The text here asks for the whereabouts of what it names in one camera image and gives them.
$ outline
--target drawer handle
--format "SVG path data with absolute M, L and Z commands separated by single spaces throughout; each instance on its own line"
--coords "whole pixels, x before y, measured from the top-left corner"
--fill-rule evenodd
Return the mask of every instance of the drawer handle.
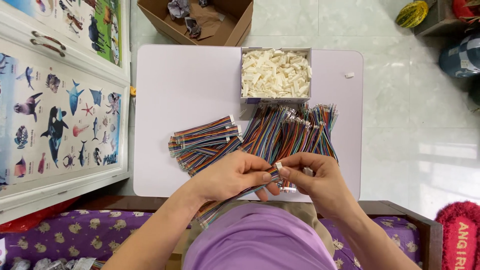
M 58 41 L 58 40 L 56 40 L 56 39 L 54 39 L 54 38 L 52 38 L 52 37 L 48 37 L 48 36 L 41 35 L 41 34 L 39 34 L 37 31 L 32 31 L 32 35 L 34 35 L 35 37 L 44 37 L 44 38 L 46 38 L 46 39 L 48 39 L 48 40 L 50 40 L 50 41 L 53 41 L 53 42 L 57 43 L 58 45 L 60 45 L 60 48 L 61 48 L 62 50 L 66 50 L 66 49 L 67 49 L 63 44 L 60 43 L 60 41 Z
M 59 53 L 61 57 L 65 57 L 65 54 L 64 54 L 62 51 L 60 51 L 59 49 L 55 48 L 55 47 L 52 46 L 52 45 L 45 44 L 45 43 L 40 43 L 40 42 L 38 42 L 36 39 L 31 39 L 30 42 L 31 42 L 33 45 L 42 45 L 43 47 L 47 47 L 47 48 L 49 48 L 49 49 L 51 49 L 51 50 L 54 50 L 54 51 L 56 51 L 57 53 Z

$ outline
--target lavender t-shirt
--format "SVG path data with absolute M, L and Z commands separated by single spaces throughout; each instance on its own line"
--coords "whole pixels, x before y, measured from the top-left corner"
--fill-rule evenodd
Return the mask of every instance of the lavender t-shirt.
M 223 214 L 185 255 L 183 270 L 336 270 L 315 230 L 287 211 L 249 203 Z

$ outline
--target sea animal poster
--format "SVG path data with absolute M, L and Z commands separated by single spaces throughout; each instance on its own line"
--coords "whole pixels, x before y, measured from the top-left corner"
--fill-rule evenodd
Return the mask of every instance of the sea animal poster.
M 0 53 L 0 186 L 119 162 L 121 102 Z
M 120 0 L 4 1 L 122 67 Z

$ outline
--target hand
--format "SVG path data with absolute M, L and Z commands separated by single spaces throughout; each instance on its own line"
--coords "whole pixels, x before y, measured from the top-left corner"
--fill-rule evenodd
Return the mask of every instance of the hand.
M 266 188 L 273 195 L 278 195 L 280 191 L 277 185 L 270 183 L 272 176 L 264 172 L 270 167 L 271 165 L 260 157 L 235 151 L 199 172 L 186 184 L 205 202 L 226 200 L 244 189 L 268 183 Z M 264 189 L 256 194 L 260 200 L 268 200 Z
M 300 152 L 280 162 L 283 166 L 280 175 L 297 185 L 300 193 L 309 195 L 324 218 L 344 220 L 359 207 L 334 158 Z M 307 166 L 314 177 L 301 172 Z

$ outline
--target purple bedsheet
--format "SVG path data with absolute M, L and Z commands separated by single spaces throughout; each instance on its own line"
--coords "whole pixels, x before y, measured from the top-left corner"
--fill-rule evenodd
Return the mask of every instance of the purple bedsheet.
M 417 227 L 405 219 L 398 217 L 379 217 L 372 219 L 388 237 L 415 263 L 420 262 L 420 232 Z M 320 222 L 327 228 L 334 241 L 335 254 L 333 260 L 338 269 L 358 270 L 363 269 L 353 255 L 345 238 L 340 234 L 333 222 L 321 219 Z
M 5 237 L 7 268 L 15 258 L 38 260 L 49 258 L 78 259 L 94 257 L 107 260 L 112 251 L 136 229 L 140 228 L 152 213 L 115 210 L 75 210 L 42 221 L 36 228 L 25 233 L 0 234 Z M 380 225 L 405 254 L 420 261 L 420 233 L 405 219 L 381 217 L 373 219 Z M 329 220 L 320 222 L 332 235 L 335 245 L 334 261 L 338 269 L 362 269 L 343 236 Z
M 112 251 L 152 213 L 110 210 L 75 210 L 43 220 L 36 228 L 25 233 L 8 233 L 5 238 L 7 268 L 15 257 L 30 260 L 67 261 L 82 257 L 107 260 Z

